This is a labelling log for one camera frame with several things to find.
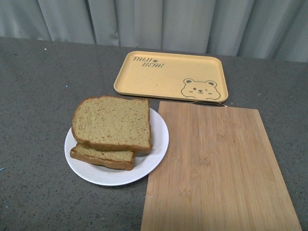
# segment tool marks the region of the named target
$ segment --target tray rim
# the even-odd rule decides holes
[[[198,100],[198,99],[192,99],[192,98],[180,98],[180,97],[171,97],[171,96],[168,96],[168,95],[162,95],[162,94],[159,94],[159,95],[149,95],[149,94],[142,94],[142,93],[133,93],[133,92],[128,92],[128,91],[122,91],[122,90],[119,90],[117,88],[117,84],[119,82],[119,79],[121,78],[121,74],[125,68],[125,63],[127,62],[128,58],[130,56],[132,56],[133,54],[135,53],[144,53],[146,55],[155,55],[155,56],[175,56],[177,58],[194,58],[194,59],[208,59],[208,60],[214,60],[215,62],[218,62],[219,63],[219,66],[221,66],[221,71],[222,71],[222,74],[223,74],[223,82],[224,82],[224,85],[225,85],[225,97],[222,98],[221,100],[217,101],[217,100]],[[146,98],[154,98],[154,99],[169,99],[169,100],[178,100],[178,101],[186,101],[186,102],[193,102],[193,101],[205,101],[205,102],[217,102],[217,103],[223,103],[227,100],[228,96],[229,96],[229,93],[228,93],[228,88],[227,88],[227,83],[226,83],[226,79],[225,79],[225,75],[224,75],[224,71],[223,71],[223,67],[222,67],[222,62],[220,59],[216,58],[216,57],[212,57],[212,56],[203,56],[203,55],[191,55],[191,54],[177,54],[177,53],[166,53],[166,52],[156,52],[156,51],[131,51],[129,52],[123,63],[122,63],[122,66],[119,70],[119,73],[115,79],[115,82],[114,82],[114,89],[117,93],[121,94],[121,95],[126,95],[126,96],[139,96],[139,97],[146,97]]]

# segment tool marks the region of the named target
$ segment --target wooden cutting board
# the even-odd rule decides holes
[[[142,231],[302,230],[258,110],[161,102]]]

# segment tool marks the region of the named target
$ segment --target bread crust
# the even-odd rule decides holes
[[[70,151],[71,158],[81,160],[83,162],[94,164],[94,165],[100,165],[105,166],[109,168],[114,169],[126,169],[127,171],[131,171],[134,168],[135,165],[135,153],[133,154],[131,162],[125,162],[125,161],[115,161],[115,160],[109,160],[109,159],[99,159],[92,156],[83,155],[75,150],[75,147],[72,148]]]
[[[81,101],[79,106],[87,100],[99,99],[99,98],[119,98],[119,97],[105,96],[105,95],[101,96],[101,97],[88,97],[88,98],[84,99],[83,101]],[[150,124],[150,100],[149,99],[136,99],[136,98],[131,99],[131,100],[142,100],[142,101],[147,100],[148,105],[149,105],[148,123]],[[77,109],[75,110],[75,112],[73,114],[73,120],[72,121],[75,120],[75,116],[76,116],[76,113],[78,111],[79,106],[77,107]],[[152,147],[153,147],[153,145],[151,144],[151,138],[152,138],[151,125],[150,125],[150,136],[149,136],[149,139],[148,139],[149,147],[141,147],[141,146],[136,146],[136,145],[115,145],[115,144],[108,144],[108,143],[93,143],[91,141],[82,140],[82,139],[79,139],[78,136],[76,135],[73,124],[72,124],[72,134],[73,134],[73,137],[75,138],[75,140],[78,143],[81,143],[81,144],[86,145],[86,146],[90,146],[92,148],[103,149],[103,150],[129,150],[129,151],[132,151],[132,152],[147,154],[147,153],[151,152]]]

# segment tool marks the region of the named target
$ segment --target gray curtain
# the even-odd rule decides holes
[[[308,62],[308,0],[1,0],[0,36]]]

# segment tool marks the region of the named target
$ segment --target yellow tray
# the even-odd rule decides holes
[[[123,95],[221,103],[228,97],[222,64],[213,57],[133,51],[115,80]]]

